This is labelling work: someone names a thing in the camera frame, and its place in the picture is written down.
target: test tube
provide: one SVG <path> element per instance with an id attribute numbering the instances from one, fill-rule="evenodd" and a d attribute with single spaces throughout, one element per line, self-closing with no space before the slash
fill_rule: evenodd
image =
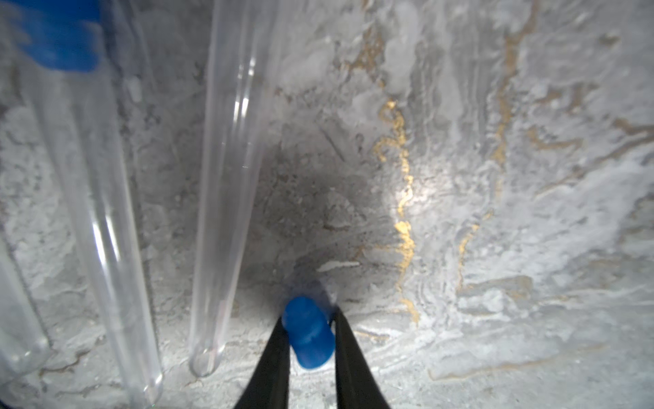
<path id="1" fill-rule="evenodd" d="M 51 354 L 7 244 L 0 240 L 0 385 L 42 367 Z"/>
<path id="2" fill-rule="evenodd" d="M 215 1 L 191 309 L 196 376 L 216 370 L 227 341 L 291 1 Z"/>
<path id="3" fill-rule="evenodd" d="M 77 250 L 132 408 L 162 371 L 131 208 L 97 0 L 12 1 L 22 86 L 70 212 Z"/>

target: blue test tube cap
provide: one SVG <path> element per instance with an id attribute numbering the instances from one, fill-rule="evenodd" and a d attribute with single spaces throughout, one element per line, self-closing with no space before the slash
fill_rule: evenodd
<path id="1" fill-rule="evenodd" d="M 284 309 L 282 325 L 303 368 L 318 368 L 334 353 L 336 339 L 332 329 L 312 299 L 293 298 Z"/>
<path id="2" fill-rule="evenodd" d="M 5 0 L 20 7 L 13 20 L 28 43 L 18 43 L 42 67 L 91 72 L 98 64 L 97 39 L 86 23 L 100 23 L 99 0 Z"/>

